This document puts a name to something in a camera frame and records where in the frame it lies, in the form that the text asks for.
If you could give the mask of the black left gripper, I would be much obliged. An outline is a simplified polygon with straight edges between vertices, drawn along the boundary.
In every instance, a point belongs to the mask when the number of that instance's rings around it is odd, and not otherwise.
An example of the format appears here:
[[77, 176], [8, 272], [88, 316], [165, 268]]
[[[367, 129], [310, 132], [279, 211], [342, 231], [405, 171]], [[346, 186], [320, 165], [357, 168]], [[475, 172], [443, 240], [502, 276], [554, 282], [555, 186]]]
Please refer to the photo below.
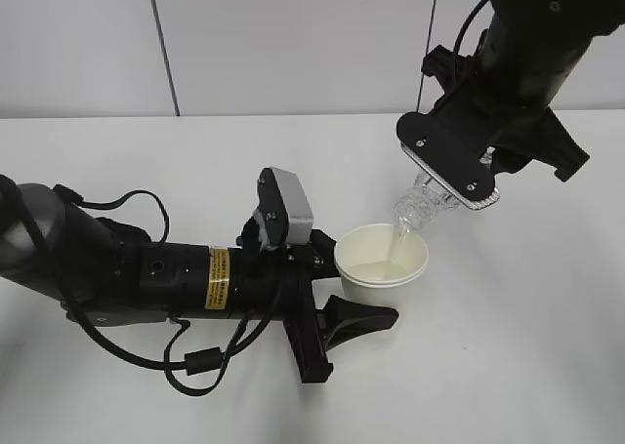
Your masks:
[[302, 383], [325, 383], [333, 372], [326, 352], [373, 333], [391, 330], [397, 322], [393, 307], [368, 305], [329, 297], [319, 310], [313, 281], [335, 279], [340, 272], [334, 259], [337, 241], [313, 229], [306, 245], [264, 248], [260, 229], [249, 220], [236, 239], [241, 249], [237, 276], [238, 299], [258, 325], [236, 342], [242, 352], [265, 332], [272, 320], [280, 321], [291, 347]]

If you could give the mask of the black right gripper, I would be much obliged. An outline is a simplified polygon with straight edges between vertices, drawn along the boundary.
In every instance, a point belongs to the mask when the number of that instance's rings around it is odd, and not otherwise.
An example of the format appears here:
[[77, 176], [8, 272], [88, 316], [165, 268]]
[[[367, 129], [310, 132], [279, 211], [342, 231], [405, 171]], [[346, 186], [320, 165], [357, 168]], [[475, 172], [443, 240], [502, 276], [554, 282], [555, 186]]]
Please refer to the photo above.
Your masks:
[[514, 51], [484, 44], [472, 56], [442, 47], [428, 53], [422, 71], [437, 79], [443, 96], [428, 113], [447, 149], [478, 161], [492, 149], [492, 174], [514, 174], [531, 161], [568, 181], [589, 160], [550, 107], [582, 53]]

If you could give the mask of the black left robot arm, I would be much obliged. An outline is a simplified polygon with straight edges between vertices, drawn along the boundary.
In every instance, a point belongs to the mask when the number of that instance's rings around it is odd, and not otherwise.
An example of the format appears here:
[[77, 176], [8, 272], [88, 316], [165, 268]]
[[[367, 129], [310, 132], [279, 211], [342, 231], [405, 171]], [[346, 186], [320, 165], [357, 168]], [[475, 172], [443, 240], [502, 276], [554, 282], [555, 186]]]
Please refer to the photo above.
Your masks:
[[[258, 205], [232, 247], [152, 240], [108, 212], [120, 200], [85, 200], [63, 185], [1, 181], [1, 275], [59, 302], [67, 318], [107, 352], [165, 375], [179, 392], [200, 396], [178, 372], [222, 376], [272, 321], [280, 322], [303, 383], [323, 383], [327, 354], [352, 339], [391, 329], [395, 309], [331, 296], [317, 307], [313, 282], [339, 276], [335, 241], [313, 225], [298, 177], [267, 167]], [[176, 361], [151, 360], [107, 339], [103, 328], [170, 321], [181, 332], [194, 319], [234, 319], [224, 347]]]

